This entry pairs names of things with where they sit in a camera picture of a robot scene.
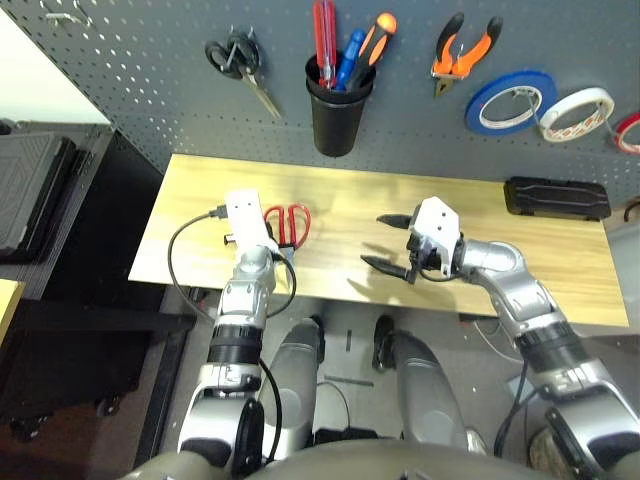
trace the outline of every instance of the white wall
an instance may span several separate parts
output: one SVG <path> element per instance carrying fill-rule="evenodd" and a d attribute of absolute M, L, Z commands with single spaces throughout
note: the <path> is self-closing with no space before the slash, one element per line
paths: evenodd
<path fill-rule="evenodd" d="M 2 9 L 0 118 L 109 123 Z"/>

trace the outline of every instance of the red screwdriver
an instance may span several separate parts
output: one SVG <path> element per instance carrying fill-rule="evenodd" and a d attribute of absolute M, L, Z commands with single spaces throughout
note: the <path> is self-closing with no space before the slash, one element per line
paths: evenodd
<path fill-rule="evenodd" d="M 396 33 L 398 21 L 389 12 L 381 13 L 376 19 L 376 23 L 371 26 L 364 43 L 360 48 L 358 61 L 353 69 L 351 78 L 347 82 L 347 90 L 353 90 L 360 87 L 362 80 L 367 76 L 382 53 L 389 45 L 389 40 Z"/>
<path fill-rule="evenodd" d="M 331 0 L 318 0 L 313 4 L 313 28 L 316 62 L 320 68 L 318 83 L 330 89 L 336 83 L 336 7 Z"/>

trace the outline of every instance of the wooden table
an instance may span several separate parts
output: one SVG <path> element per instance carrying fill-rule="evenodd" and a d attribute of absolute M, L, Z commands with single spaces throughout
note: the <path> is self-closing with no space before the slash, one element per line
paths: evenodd
<path fill-rule="evenodd" d="M 24 283 L 0 278 L 0 345 L 16 311 Z"/>
<path fill-rule="evenodd" d="M 173 232 L 240 188 L 258 189 L 263 210 L 294 202 L 311 209 L 311 232 L 295 254 L 300 295 L 495 315 L 480 287 L 461 281 L 419 281 L 412 287 L 360 260 L 361 254 L 376 254 L 407 265 L 407 232 L 375 219 L 410 214 L 424 198 L 437 195 L 460 215 L 467 238 L 518 247 L 570 321 L 628 326 L 602 225 L 510 215 L 497 182 L 174 155 L 129 279 L 171 283 L 166 258 Z M 225 233 L 228 222 L 211 219 L 181 234 L 173 258 L 182 285 L 225 285 L 234 264 L 234 248 L 223 244 Z M 285 275 L 278 276 L 278 291 L 284 292 Z"/>

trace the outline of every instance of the red tape roll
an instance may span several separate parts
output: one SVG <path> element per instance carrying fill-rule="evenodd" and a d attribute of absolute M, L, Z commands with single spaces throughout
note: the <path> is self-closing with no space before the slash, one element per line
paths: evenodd
<path fill-rule="evenodd" d="M 640 112 L 625 118 L 616 129 L 616 145 L 623 152 L 640 155 L 640 144 L 627 143 L 624 141 L 624 136 L 627 132 L 638 124 L 640 124 Z"/>

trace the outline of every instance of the gray scissors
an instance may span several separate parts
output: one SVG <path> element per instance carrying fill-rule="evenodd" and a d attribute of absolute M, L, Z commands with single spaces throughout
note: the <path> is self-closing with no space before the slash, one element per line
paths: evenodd
<path fill-rule="evenodd" d="M 216 70 L 225 77 L 242 80 L 253 90 L 271 115 L 281 118 L 273 100 L 256 79 L 256 72 L 260 68 L 260 52 L 256 42 L 248 35 L 231 33 L 226 47 L 215 41 L 208 42 L 204 46 L 204 53 Z"/>

